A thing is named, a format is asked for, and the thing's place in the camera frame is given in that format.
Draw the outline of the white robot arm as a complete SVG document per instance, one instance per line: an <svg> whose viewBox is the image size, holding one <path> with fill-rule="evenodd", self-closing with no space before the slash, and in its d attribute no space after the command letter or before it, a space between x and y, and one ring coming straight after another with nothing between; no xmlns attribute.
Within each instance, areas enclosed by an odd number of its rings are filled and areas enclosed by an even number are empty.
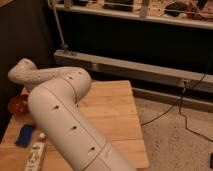
<svg viewBox="0 0 213 171"><path fill-rule="evenodd" d="M8 78L26 87L30 114L73 171L136 171L78 109L91 87L85 69L39 69L23 58Z"/></svg>

